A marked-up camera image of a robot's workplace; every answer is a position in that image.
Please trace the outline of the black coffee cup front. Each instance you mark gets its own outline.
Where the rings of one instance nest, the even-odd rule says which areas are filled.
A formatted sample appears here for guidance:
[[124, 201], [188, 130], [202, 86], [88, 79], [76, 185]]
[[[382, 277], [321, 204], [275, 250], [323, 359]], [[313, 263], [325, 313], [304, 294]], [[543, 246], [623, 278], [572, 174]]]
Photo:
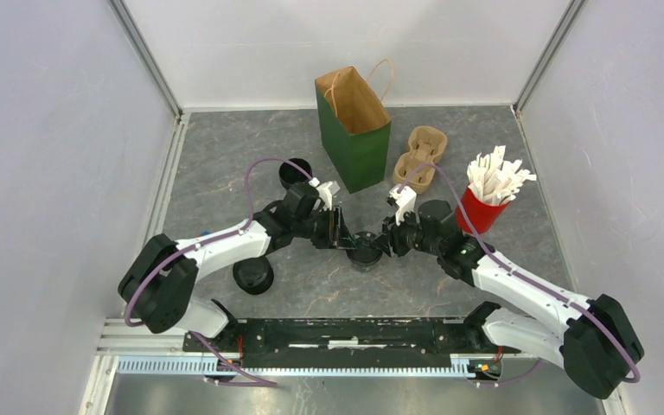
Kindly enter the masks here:
[[382, 252], [376, 249], [361, 248], [347, 250], [346, 255], [353, 267], [360, 272], [368, 272], [373, 269], [382, 257]]

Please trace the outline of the black coffee cup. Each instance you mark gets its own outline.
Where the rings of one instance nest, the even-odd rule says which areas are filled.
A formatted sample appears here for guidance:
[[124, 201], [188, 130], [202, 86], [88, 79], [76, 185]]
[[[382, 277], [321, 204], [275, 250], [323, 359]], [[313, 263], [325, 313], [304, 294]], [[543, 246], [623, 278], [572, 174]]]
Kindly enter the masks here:
[[278, 169], [278, 178], [286, 190], [299, 182], [307, 182], [313, 176], [309, 162], [302, 158], [290, 158], [290, 164], [282, 163]]
[[368, 272], [373, 269], [382, 257], [382, 252], [376, 249], [361, 248], [347, 250], [346, 255], [353, 267], [360, 272]]

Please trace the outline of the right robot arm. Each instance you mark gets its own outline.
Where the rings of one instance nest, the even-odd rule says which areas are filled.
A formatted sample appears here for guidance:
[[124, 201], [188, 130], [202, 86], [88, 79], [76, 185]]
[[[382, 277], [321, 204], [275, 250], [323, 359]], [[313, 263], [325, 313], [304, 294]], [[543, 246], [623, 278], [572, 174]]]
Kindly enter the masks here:
[[562, 368], [589, 395], [608, 398], [622, 383], [636, 383], [645, 351], [623, 306], [602, 294], [590, 298], [519, 267], [475, 235], [464, 233], [447, 201], [418, 209], [387, 197], [395, 212], [382, 222], [376, 242], [389, 256], [417, 251], [435, 257], [443, 272], [524, 311], [483, 303], [464, 330], [467, 346], [486, 353], [495, 345], [516, 348]]

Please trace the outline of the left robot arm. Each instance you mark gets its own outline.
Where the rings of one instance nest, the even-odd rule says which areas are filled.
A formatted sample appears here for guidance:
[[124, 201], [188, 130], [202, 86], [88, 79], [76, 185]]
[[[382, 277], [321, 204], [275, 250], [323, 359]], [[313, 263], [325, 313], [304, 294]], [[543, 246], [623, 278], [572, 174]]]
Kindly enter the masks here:
[[194, 331], [216, 352], [230, 350], [237, 341], [232, 316], [216, 301], [193, 297], [198, 281], [249, 259], [260, 259], [287, 247], [294, 239], [308, 239], [320, 250], [357, 247], [339, 206], [295, 208], [274, 201], [239, 224], [193, 239], [172, 240], [160, 233], [144, 245], [118, 285], [126, 302], [124, 322], [160, 334], [179, 328]]

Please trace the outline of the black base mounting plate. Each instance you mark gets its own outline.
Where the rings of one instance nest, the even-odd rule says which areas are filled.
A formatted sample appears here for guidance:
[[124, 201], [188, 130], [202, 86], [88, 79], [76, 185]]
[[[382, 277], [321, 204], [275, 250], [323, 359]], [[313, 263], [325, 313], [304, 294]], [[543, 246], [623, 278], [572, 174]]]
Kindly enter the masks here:
[[182, 349], [208, 346], [258, 369], [445, 368], [453, 354], [501, 352], [475, 325], [444, 317], [248, 318], [205, 342], [186, 334]]

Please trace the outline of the red cup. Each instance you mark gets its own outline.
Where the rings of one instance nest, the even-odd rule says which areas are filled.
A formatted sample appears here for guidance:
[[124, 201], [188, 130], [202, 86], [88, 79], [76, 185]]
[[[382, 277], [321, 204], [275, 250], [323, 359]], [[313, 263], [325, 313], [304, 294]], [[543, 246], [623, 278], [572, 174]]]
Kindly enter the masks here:
[[486, 233], [509, 205], [509, 202], [498, 206], [486, 204], [477, 199], [470, 188], [465, 190], [461, 202], [464, 210], [460, 206], [456, 207], [456, 223], [469, 234], [473, 233], [471, 225], [478, 233]]

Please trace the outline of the cardboard two-cup carrier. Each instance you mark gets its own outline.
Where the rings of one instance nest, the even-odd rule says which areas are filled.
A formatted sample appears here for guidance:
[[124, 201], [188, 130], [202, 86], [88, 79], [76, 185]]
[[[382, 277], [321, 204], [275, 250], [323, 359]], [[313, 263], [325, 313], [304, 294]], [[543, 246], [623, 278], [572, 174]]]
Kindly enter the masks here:
[[[402, 184], [421, 163], [439, 163], [447, 144], [448, 138], [442, 131], [428, 125], [415, 127], [408, 139], [408, 151], [396, 162], [393, 182]], [[424, 167], [408, 182], [408, 186], [417, 194], [423, 194], [431, 186], [434, 176], [434, 168]]]

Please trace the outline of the green paper bag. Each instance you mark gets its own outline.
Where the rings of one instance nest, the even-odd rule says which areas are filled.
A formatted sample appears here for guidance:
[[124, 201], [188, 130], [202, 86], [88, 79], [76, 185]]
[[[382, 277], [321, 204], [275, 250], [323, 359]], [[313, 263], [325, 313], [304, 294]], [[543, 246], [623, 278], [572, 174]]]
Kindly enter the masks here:
[[350, 194], [385, 178], [392, 119], [355, 67], [315, 79], [322, 146]]

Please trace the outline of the white paper stick bundle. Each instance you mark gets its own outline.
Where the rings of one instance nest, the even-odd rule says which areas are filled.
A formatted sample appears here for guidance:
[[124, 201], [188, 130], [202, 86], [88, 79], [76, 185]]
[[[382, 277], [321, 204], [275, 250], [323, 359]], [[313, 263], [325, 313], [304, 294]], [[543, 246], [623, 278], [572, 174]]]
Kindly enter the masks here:
[[479, 153], [467, 167], [468, 190], [490, 206], [504, 206], [514, 200], [526, 182], [536, 182], [537, 175], [523, 169], [522, 159], [507, 161], [506, 146], [495, 146], [487, 154]]

